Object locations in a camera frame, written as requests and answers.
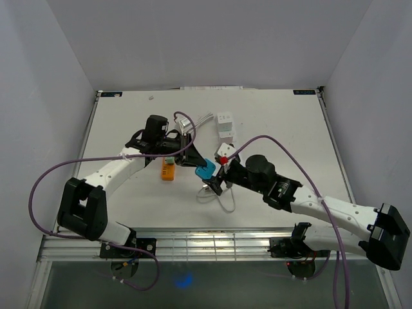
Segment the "blue plug adapter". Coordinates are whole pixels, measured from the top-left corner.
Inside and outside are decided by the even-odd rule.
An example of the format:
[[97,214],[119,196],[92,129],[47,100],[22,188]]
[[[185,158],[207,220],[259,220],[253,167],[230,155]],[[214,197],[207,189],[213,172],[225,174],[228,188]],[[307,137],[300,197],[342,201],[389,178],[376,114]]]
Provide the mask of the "blue plug adapter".
[[195,169],[195,175],[202,180],[209,180],[212,178],[216,166],[214,162],[210,161],[209,159],[205,159],[206,166],[197,166]]

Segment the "green plug adapter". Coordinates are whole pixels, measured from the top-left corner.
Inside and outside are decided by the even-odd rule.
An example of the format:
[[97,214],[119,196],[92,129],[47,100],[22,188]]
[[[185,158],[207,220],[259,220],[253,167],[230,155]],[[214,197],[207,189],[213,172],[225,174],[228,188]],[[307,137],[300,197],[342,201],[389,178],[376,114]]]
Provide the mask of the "green plug adapter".
[[164,158],[164,162],[167,165],[174,165],[175,161],[174,161],[174,157],[173,156],[168,156]]

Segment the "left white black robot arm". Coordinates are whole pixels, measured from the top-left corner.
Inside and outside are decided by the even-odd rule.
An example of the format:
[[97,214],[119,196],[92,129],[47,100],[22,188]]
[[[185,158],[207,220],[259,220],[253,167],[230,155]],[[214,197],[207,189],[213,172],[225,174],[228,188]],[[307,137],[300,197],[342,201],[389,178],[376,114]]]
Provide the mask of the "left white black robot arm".
[[70,178],[64,186],[58,225],[90,241],[113,243],[122,257],[132,256],[136,241],[131,228],[109,219],[111,195],[156,158],[172,157],[184,167],[207,165],[194,146],[197,132],[179,133],[168,126],[167,118],[149,116],[144,129],[137,131],[117,156],[107,157],[105,166],[82,179]]

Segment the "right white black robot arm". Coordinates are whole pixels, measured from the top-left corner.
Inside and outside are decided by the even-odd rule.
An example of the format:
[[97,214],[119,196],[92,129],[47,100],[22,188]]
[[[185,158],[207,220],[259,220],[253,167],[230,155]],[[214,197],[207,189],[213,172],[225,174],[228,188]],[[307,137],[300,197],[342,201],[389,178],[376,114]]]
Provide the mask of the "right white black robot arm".
[[245,164],[233,159],[216,168],[208,161],[195,173],[214,193],[221,195],[221,185],[236,184],[260,193],[270,207],[316,218],[331,227],[297,223],[290,237],[270,247],[274,257],[303,258],[318,251],[349,252],[367,257],[372,263],[400,270],[410,230],[396,207],[380,208],[356,205],[325,196],[276,173],[275,166],[263,155],[249,157]]

